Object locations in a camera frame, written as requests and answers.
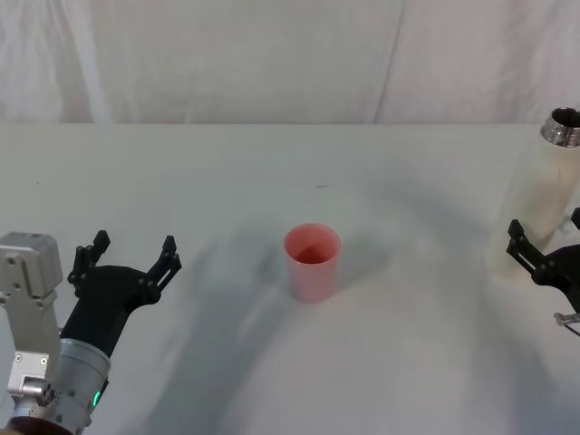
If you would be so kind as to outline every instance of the cable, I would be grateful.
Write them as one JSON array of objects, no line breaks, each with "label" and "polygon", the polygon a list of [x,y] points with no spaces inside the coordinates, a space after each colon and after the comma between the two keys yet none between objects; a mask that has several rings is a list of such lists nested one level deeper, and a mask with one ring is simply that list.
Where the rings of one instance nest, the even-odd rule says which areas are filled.
[{"label": "cable", "polygon": [[578,337],[580,337],[580,333],[574,329],[573,327],[567,325],[567,324],[563,324],[562,326],[565,327],[565,329],[567,329],[568,331],[570,331],[572,334],[577,335]]}]

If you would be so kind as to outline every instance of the robotic hand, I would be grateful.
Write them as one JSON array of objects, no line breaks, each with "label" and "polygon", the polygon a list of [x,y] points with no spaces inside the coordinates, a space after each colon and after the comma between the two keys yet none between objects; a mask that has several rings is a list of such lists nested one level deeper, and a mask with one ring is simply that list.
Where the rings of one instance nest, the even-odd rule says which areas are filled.
[{"label": "robotic hand", "polygon": [[[580,229],[580,208],[572,214],[572,222]],[[518,261],[531,275],[537,285],[550,285],[560,290],[567,298],[573,314],[555,313],[554,317],[560,326],[572,333],[580,333],[570,324],[580,323],[580,245],[565,246],[544,255],[526,237],[526,232],[518,220],[511,221],[509,226],[509,245],[507,253]]]},{"label": "robotic hand", "polygon": [[157,303],[181,269],[172,236],[148,272],[96,266],[109,244],[99,231],[92,245],[77,247],[68,281],[79,300],[60,331],[53,307],[63,280],[56,241],[42,234],[0,237],[0,305],[15,347],[8,430],[80,435],[107,388],[110,358],[130,314]]}]

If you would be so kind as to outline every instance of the metal bracket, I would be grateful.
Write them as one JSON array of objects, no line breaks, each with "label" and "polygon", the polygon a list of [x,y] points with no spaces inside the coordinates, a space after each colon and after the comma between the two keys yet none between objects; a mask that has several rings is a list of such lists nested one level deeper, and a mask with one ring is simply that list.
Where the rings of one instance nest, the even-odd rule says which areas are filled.
[{"label": "metal bracket", "polygon": [[63,279],[56,241],[46,235],[9,233],[0,237],[0,305],[14,338],[8,392],[15,401],[51,398],[45,379],[56,373],[60,337],[53,302]]}]

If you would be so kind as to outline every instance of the green led light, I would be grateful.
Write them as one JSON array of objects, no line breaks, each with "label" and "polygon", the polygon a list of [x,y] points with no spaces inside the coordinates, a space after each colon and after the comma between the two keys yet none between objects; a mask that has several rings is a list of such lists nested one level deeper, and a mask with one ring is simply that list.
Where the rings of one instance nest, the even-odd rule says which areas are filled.
[{"label": "green led light", "polygon": [[97,406],[97,403],[99,403],[99,400],[101,399],[101,392],[97,391],[94,393],[94,397],[92,398],[92,406],[95,407]]}]

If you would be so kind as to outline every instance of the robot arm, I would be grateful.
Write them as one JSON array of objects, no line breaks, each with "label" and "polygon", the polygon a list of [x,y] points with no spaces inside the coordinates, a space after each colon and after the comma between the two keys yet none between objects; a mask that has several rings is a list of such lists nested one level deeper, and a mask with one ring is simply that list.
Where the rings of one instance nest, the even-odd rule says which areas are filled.
[{"label": "robot arm", "polygon": [[148,272],[96,266],[109,244],[100,231],[93,245],[77,248],[68,281],[79,301],[59,333],[53,301],[63,275],[56,242],[39,234],[0,237],[0,305],[15,347],[8,429],[80,435],[109,383],[110,358],[129,316],[157,303],[181,269],[172,236]]}]

